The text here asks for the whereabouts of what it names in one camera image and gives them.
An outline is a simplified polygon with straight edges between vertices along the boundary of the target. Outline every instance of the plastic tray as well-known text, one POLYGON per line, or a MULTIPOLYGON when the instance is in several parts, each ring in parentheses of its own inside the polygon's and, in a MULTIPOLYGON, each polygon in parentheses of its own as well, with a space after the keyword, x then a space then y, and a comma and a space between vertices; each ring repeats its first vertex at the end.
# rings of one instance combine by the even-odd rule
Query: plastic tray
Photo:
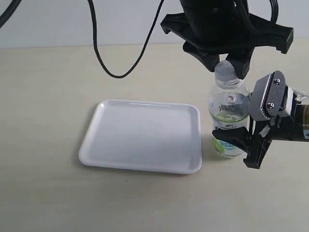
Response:
POLYGON ((79 159, 88 166, 195 173, 202 164, 199 111, 188 104, 103 101, 79 159))

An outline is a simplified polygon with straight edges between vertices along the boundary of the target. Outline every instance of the beige table surface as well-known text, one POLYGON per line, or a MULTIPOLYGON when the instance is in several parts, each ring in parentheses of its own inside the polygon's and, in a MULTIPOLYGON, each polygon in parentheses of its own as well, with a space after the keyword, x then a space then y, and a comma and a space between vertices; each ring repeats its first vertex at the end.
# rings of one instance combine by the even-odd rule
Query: beige table surface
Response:
MULTIPOLYGON (((281 70, 309 91, 309 39, 287 55, 259 48, 246 83, 281 70)), ((102 47, 115 73, 140 46, 102 47)), ((308 231, 309 144, 274 142, 261 170, 211 146, 212 73, 181 44, 150 45, 127 78, 108 77, 91 47, 0 50, 1 232, 308 231), (106 99, 179 102, 201 114, 203 165, 173 175, 89 168, 78 160, 95 106, 106 99)))

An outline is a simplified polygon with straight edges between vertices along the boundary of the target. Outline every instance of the plastic bottle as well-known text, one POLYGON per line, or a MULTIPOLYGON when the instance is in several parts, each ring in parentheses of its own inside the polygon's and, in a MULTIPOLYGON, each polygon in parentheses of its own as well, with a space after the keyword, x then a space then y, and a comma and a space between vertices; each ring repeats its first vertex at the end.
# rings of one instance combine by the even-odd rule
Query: plastic bottle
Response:
MULTIPOLYGON (((209 98, 209 111, 214 129, 236 129, 246 127, 248 122, 249 90, 238 79, 234 67, 227 60, 215 68, 215 82, 209 98)), ((232 144, 213 138, 217 152, 224 157, 233 158, 243 151, 232 144)))

